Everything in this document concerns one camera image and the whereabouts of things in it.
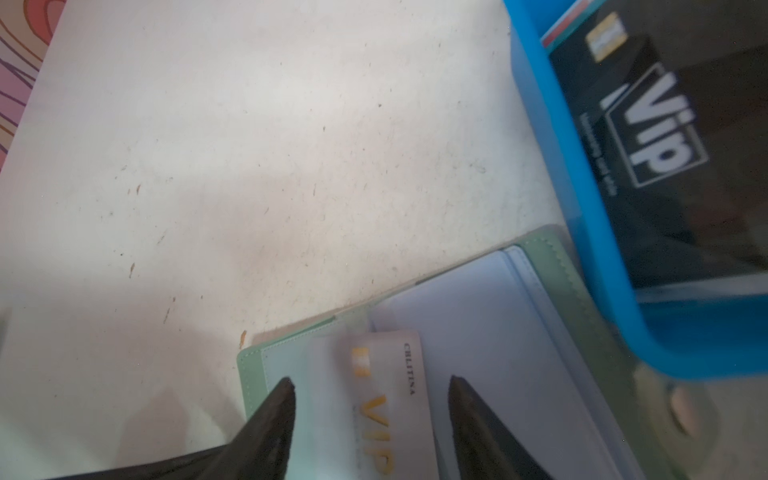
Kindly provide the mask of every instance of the colorful patterned fabric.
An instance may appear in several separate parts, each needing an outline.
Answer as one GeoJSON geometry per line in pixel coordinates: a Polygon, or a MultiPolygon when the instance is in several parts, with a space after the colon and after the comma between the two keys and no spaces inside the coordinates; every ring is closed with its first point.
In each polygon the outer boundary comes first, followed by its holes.
{"type": "Polygon", "coordinates": [[[65,2],[0,2],[0,169],[65,2]]]}

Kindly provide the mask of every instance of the blue basket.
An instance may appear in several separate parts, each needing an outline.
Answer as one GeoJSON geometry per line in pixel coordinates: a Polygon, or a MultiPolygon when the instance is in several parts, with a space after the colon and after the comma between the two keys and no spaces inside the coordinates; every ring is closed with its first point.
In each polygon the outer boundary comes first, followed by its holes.
{"type": "Polygon", "coordinates": [[[768,296],[638,305],[540,38],[573,0],[505,0],[512,74],[598,308],[643,361],[702,379],[768,371],[768,296]]]}

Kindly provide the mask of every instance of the card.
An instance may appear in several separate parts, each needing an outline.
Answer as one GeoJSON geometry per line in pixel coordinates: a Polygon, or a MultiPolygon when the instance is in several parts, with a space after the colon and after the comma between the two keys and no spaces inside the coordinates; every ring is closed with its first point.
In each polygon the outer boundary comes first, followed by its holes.
{"type": "Polygon", "coordinates": [[[437,480],[416,331],[313,339],[308,360],[318,480],[437,480]]]}

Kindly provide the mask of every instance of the white vip logo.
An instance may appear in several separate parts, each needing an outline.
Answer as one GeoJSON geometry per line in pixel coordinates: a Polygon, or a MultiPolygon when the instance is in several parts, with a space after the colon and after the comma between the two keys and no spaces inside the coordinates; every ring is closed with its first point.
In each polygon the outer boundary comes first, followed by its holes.
{"type": "Polygon", "coordinates": [[[696,115],[677,89],[677,77],[654,64],[631,87],[600,102],[635,187],[645,187],[709,160],[696,115]]]}

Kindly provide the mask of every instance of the white tabletop surface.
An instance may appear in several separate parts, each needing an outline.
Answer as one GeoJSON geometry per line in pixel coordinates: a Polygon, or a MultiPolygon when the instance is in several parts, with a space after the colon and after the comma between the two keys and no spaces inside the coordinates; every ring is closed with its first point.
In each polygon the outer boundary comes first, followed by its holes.
{"type": "Polygon", "coordinates": [[[499,0],[69,0],[0,174],[0,465],[218,445],[253,335],[562,223],[499,0]]]}

